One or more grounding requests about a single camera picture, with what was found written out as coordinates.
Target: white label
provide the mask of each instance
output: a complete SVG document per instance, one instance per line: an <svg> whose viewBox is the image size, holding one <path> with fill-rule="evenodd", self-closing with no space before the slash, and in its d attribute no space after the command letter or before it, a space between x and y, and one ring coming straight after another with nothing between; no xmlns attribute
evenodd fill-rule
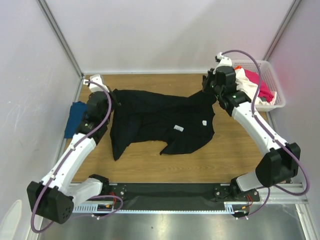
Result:
<svg viewBox="0 0 320 240"><path fill-rule="evenodd" d="M183 132L184 131L184 128L182 126L178 126L178 125L174 125L173 127L175 130L178 130L180 132Z"/></svg>

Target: wooden surface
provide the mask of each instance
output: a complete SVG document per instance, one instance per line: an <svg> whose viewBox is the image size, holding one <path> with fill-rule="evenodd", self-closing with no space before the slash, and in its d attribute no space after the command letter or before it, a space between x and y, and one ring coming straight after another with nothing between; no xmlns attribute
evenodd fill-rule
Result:
<svg viewBox="0 0 320 240"><path fill-rule="evenodd" d="M201 74L103 77L112 90L146 90L188 97L202 88ZM84 86L79 101L86 103L90 93L89 88ZM107 133L85 159L73 182L83 182L89 175L99 174L111 182L228 183L234 177L253 171L262 158L258 147L242 126L220 108L218 102L213 109L213 139L192 154L159 155L166 143L147 141L132 143L120 159L114 161L110 140L111 122Z"/></svg>

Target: white robotic arm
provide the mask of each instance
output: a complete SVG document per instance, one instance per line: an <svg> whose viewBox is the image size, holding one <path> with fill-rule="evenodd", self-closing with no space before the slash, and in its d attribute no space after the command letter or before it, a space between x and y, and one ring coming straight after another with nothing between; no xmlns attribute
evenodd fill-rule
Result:
<svg viewBox="0 0 320 240"><path fill-rule="evenodd" d="M118 104L113 93L104 85L101 75L91 76L90 81L106 90L114 104ZM103 89L95 87L95 84L88 86L92 94L87 102L87 111L70 145L50 172L40 182L32 181L27 188L31 210L37 206L38 198L41 198L36 214L60 224L68 220L73 208L94 196L108 195L110 191L109 179L96 174L70 187L79 167L107 131L110 118L111 102Z"/></svg>
<svg viewBox="0 0 320 240"><path fill-rule="evenodd" d="M252 112L251 99L244 92L237 91L236 73L231 59L221 53L215 59L219 63L215 69L210 69L208 74L203 76L202 90L217 97L220 106L244 127L263 156L255 171L231 180L231 195L236 197L259 187L271 187L296 176L298 164L279 143L286 146L297 158L301 152L299 146L296 143L288 144L256 109Z"/></svg>

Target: plastic laundry basket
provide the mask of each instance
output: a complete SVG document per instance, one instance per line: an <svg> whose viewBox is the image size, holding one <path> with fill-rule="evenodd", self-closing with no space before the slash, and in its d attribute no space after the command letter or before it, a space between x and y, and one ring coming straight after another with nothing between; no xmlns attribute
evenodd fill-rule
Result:
<svg viewBox="0 0 320 240"><path fill-rule="evenodd" d="M277 96L274 105L255 105L256 109L260 112L269 112L273 109L284 107L286 105L285 96L273 67L268 61L257 60L257 63L261 69L262 80L271 91L277 92ZM251 60L232 60L232 65L234 68L241 66L246 70L258 73L256 65Z"/></svg>

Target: blue garment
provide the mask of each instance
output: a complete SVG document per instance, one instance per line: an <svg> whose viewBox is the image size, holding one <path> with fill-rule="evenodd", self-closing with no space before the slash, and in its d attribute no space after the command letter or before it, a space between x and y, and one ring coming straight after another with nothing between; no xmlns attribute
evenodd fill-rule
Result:
<svg viewBox="0 0 320 240"><path fill-rule="evenodd" d="M81 123L81 119L86 110L87 105L84 102L78 101L72 103L72 106L70 107L68 122L66 123L66 127L64 130L65 139L72 139L72 137L76 133L78 125Z"/></svg>

